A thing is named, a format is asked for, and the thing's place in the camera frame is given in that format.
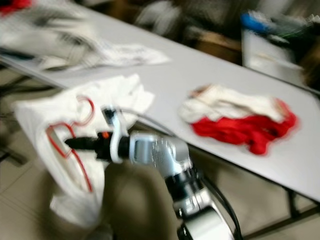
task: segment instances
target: red and white cloth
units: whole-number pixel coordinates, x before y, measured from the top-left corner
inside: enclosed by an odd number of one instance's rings
[[[270,142],[284,137],[297,124],[297,117],[283,101],[244,95],[220,85],[210,85],[189,98],[178,113],[196,134],[246,144],[257,155],[266,154]]]

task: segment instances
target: tiled floor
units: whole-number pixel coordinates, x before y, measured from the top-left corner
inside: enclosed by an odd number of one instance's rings
[[[10,71],[0,74],[1,84],[4,77],[9,80],[17,76]],[[38,94],[14,96],[6,101],[31,99],[39,97]],[[10,136],[10,141],[10,146],[25,155],[28,162],[17,166],[9,160],[0,165],[0,240],[82,239],[85,230],[63,221],[49,210],[55,183],[38,160],[26,136],[18,130]],[[198,164],[205,164],[205,168],[229,199],[244,233],[288,215],[286,195],[280,187],[216,159],[208,159],[199,152],[195,154],[197,159],[202,160]],[[308,200],[299,198],[300,208],[310,204]],[[320,218],[311,217],[256,240],[319,240],[319,226]]]

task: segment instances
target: clutter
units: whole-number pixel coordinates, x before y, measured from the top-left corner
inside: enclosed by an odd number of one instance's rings
[[[268,39],[280,47],[287,47],[293,51],[295,61],[299,63],[320,35],[320,24],[318,18],[296,18],[290,16],[279,16],[272,19],[274,27]],[[275,40],[274,36],[285,40],[287,43]]]
[[[272,27],[271,20],[261,12],[249,11],[241,15],[242,25],[259,34],[268,34]]]
[[[112,132],[101,109],[119,107],[144,113],[154,95],[144,90],[138,75],[117,76],[65,90],[53,97],[18,101],[15,115],[40,159],[62,190],[50,208],[67,221],[91,227],[99,220],[105,163],[91,152],[71,150],[64,140]],[[123,114],[130,128],[137,117]]]
[[[34,56],[42,70],[99,65],[126,67],[169,59],[136,45],[113,45],[97,35],[84,8],[69,0],[33,0],[0,20],[0,51]]]
[[[180,1],[183,18],[188,27],[205,32],[223,32],[236,12],[230,14],[230,8],[239,11],[236,2],[230,0],[188,0]]]
[[[303,67],[304,83],[311,88],[320,90],[320,41],[317,40],[314,46],[301,61]]]
[[[151,32],[169,37],[180,14],[180,7],[174,5],[172,1],[155,1],[141,11],[134,24],[143,28],[151,27]]]
[[[203,53],[241,65],[241,42],[227,38],[216,32],[202,33],[195,48]]]
[[[194,91],[178,113],[199,136],[245,144],[256,155],[266,154],[268,144],[284,137],[298,121],[279,99],[244,95],[220,85]]]

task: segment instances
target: table surface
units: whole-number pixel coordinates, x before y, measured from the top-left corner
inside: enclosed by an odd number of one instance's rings
[[[276,46],[247,29],[242,31],[242,56],[246,68],[316,92],[304,84],[301,69],[290,67],[294,65],[290,50]]]
[[[320,202],[320,110],[318,100],[311,93],[100,13],[86,11],[100,35],[107,40],[118,44],[141,43],[163,51],[172,62],[49,72],[39,71],[33,61],[6,56],[2,56],[1,61],[17,71],[62,88],[138,73],[145,89],[156,96],[147,116],[167,126],[192,146]],[[299,127],[287,138],[271,143],[266,156],[256,156],[245,146],[199,137],[179,118],[177,109],[192,89],[205,84],[220,84],[244,94],[270,95],[282,99],[299,117]]]

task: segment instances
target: striped cloth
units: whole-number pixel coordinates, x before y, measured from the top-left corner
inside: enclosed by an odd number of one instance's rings
[[[126,67],[169,60],[142,45],[115,45],[102,40],[86,11],[69,0],[33,0],[30,8],[0,17],[1,48],[35,56],[41,69]]]

